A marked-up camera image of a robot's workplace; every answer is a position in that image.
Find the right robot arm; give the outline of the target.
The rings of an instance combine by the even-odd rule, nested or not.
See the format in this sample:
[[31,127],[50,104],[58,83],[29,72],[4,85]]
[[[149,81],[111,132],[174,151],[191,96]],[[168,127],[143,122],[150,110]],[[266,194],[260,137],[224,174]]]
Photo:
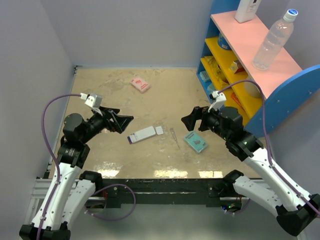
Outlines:
[[320,214],[319,194],[310,194],[293,181],[271,158],[267,148],[243,127],[243,117],[234,107],[220,110],[196,106],[182,117],[188,131],[200,120],[199,131],[212,131],[223,140],[228,151],[255,170],[270,187],[255,184],[238,170],[213,180],[207,190],[211,198],[248,197],[270,213],[291,236],[298,236]]

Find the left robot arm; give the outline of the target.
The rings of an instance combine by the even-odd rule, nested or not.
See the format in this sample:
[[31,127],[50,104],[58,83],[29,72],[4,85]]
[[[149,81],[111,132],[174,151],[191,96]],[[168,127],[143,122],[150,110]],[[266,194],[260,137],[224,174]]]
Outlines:
[[104,190],[100,173],[82,172],[90,152],[87,143],[103,130],[123,133],[134,117],[119,112],[116,108],[99,107],[87,120],[79,113],[64,119],[54,176],[31,223],[20,228],[19,236],[23,240],[70,239],[72,224],[87,199],[99,196]]

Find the white remote control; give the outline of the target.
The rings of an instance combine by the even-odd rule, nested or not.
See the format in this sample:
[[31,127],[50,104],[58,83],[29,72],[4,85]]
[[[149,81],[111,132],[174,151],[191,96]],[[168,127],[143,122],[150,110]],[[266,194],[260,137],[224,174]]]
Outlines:
[[153,126],[146,127],[144,129],[138,130],[131,133],[127,139],[130,144],[136,144],[148,138],[154,137],[156,135],[156,130]]

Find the clear-handled screwdriver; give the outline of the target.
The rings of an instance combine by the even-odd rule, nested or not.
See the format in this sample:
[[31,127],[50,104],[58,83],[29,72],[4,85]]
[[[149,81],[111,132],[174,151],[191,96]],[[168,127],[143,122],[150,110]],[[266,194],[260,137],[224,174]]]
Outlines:
[[177,139],[175,130],[174,130],[173,128],[170,128],[170,132],[171,132],[171,134],[172,134],[172,137],[173,137],[173,139],[174,139],[174,141],[175,141],[178,149],[180,150],[181,148],[180,148],[180,145],[179,145],[179,142],[178,142],[178,139]]

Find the white battery cover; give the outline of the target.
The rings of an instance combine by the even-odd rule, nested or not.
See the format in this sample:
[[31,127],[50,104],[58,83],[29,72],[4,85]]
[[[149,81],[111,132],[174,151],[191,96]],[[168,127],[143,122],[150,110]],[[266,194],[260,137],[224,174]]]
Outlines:
[[164,130],[162,128],[162,126],[156,126],[155,127],[155,132],[157,135],[163,135],[164,134]]

